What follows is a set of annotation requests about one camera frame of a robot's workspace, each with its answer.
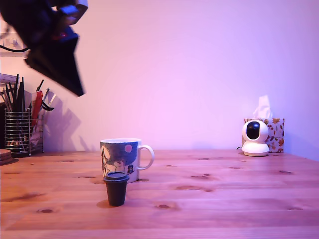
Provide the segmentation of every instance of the mug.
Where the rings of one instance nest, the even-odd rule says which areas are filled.
[[[154,162],[155,155],[151,147],[142,145],[140,139],[115,138],[100,141],[103,178],[110,172],[124,172],[129,175],[128,183],[138,180],[139,171],[148,169]],[[140,151],[147,149],[151,161],[146,167],[140,167]]]

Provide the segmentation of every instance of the white tissue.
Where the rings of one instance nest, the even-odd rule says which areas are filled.
[[[271,107],[269,103],[268,96],[259,97],[259,105],[253,112],[254,119],[271,119],[273,113],[271,112]]]

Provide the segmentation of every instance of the floral tissue box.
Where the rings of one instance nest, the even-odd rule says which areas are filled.
[[[273,118],[273,119],[258,119],[264,122],[268,126],[269,136],[266,139],[266,143],[269,147],[270,153],[283,153],[285,143],[285,119]]]

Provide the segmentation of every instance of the white security camera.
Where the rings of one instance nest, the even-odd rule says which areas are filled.
[[[260,120],[251,120],[243,126],[243,137],[246,140],[242,150],[248,156],[266,156],[269,147],[265,143],[269,135],[267,125]]]

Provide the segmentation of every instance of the black cup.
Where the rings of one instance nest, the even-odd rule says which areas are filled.
[[[128,180],[129,176],[122,172],[111,172],[105,176],[104,182],[111,206],[118,207],[124,204]]]

